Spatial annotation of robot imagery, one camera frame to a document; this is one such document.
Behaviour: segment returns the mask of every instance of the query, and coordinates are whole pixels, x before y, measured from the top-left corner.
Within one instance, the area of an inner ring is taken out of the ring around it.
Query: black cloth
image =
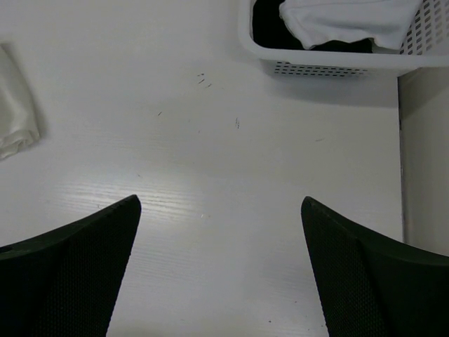
[[[253,7],[253,39],[259,46],[272,49],[303,51],[301,41],[296,39],[279,15],[279,6],[285,0],[257,0]],[[364,39],[351,44],[329,41],[313,47],[313,51],[339,51],[344,53],[372,53],[371,40]]]

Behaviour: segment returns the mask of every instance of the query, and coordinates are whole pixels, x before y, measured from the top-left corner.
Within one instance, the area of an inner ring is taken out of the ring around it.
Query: white basket
[[[240,0],[239,39],[261,59],[270,74],[322,77],[398,77],[421,67],[449,66],[449,0],[424,0],[410,26],[400,54],[288,51],[259,46],[253,41],[253,6]]]

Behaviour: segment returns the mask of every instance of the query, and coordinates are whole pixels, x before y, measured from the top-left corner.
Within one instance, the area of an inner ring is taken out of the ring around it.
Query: black mesh texture
[[[330,337],[393,336],[354,236],[307,200],[302,222]]]
[[[139,218],[138,198],[129,197],[77,223],[12,245],[12,251],[0,255],[0,270],[5,265],[16,266],[18,272],[9,277],[17,284],[28,283],[31,289],[35,282],[39,284],[37,293],[27,297],[32,299],[29,302],[21,298],[22,285],[9,284],[10,289],[1,290],[16,293],[24,309],[18,320],[22,332],[2,334],[0,326],[0,336],[104,337]],[[34,249],[23,254],[24,247]],[[46,268],[35,268],[35,262]],[[11,298],[10,303],[0,303],[0,309],[14,306]],[[13,328],[3,330],[19,331],[17,324]]]

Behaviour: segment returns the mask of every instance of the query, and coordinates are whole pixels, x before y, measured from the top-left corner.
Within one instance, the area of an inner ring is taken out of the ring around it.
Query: white cloth
[[[0,47],[0,159],[38,139],[29,89],[13,61]]]
[[[286,0],[279,12],[305,49],[371,38],[400,49],[422,0]]]

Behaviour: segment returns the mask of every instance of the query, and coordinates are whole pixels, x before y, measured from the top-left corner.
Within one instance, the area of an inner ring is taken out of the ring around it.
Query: white table
[[[108,336],[327,336],[306,195],[402,238],[396,80],[275,79],[237,1],[2,1],[43,139],[0,162],[0,245],[136,193]]]

